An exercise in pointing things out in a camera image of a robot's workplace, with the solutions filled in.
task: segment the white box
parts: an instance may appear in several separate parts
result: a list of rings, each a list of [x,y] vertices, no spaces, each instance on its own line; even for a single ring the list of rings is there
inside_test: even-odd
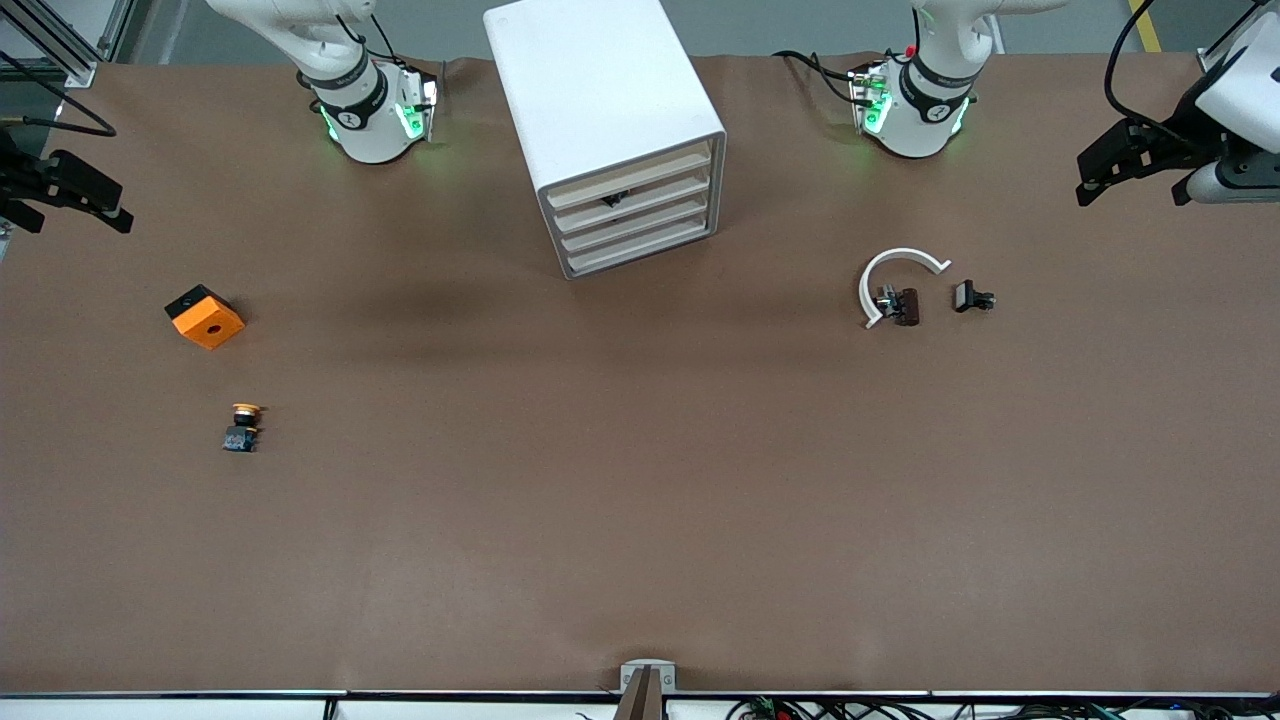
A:
[[[724,126],[658,0],[520,0],[484,26],[566,277],[716,232]]]

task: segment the brown table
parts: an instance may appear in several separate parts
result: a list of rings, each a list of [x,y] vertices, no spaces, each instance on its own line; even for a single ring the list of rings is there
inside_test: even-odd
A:
[[[105,68],[119,237],[0,265],[0,688],[1267,691],[1280,209],[1075,206],[1098,56],[996,58],[947,151],[817,78],[698,60],[723,229],[564,281],[494,68],[439,145],[346,160],[289,67]],[[1126,56],[1164,113],[1189,56]],[[863,329],[899,263],[924,323]],[[974,278],[1000,297],[948,309]],[[195,283],[248,328],[206,352]],[[230,404],[260,452],[219,450]]]

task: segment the yellow floor tape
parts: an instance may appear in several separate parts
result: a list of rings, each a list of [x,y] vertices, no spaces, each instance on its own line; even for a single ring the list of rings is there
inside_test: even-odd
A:
[[[1139,5],[1142,5],[1142,0],[1129,0],[1129,9],[1134,13],[1138,12]],[[1143,50],[1160,53],[1160,38],[1156,37],[1156,26],[1151,24],[1151,13],[1143,13],[1138,18],[1138,37],[1142,40]]]

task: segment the orange and black box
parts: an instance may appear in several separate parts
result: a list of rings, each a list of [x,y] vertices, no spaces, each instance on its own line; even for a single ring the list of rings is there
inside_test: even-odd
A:
[[[244,329],[232,306],[202,284],[164,307],[182,337],[212,350]]]

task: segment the white c-shaped bracket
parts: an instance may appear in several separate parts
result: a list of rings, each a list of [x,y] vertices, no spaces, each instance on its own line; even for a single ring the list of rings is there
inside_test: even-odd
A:
[[[863,270],[863,279],[858,281],[858,300],[863,304],[863,313],[867,313],[867,329],[870,329],[884,316],[876,305],[876,299],[872,297],[870,279],[876,265],[886,260],[915,260],[932,270],[934,275],[951,266],[951,260],[940,263],[933,255],[913,247],[895,247],[872,258],[872,261],[867,263],[867,269]]]

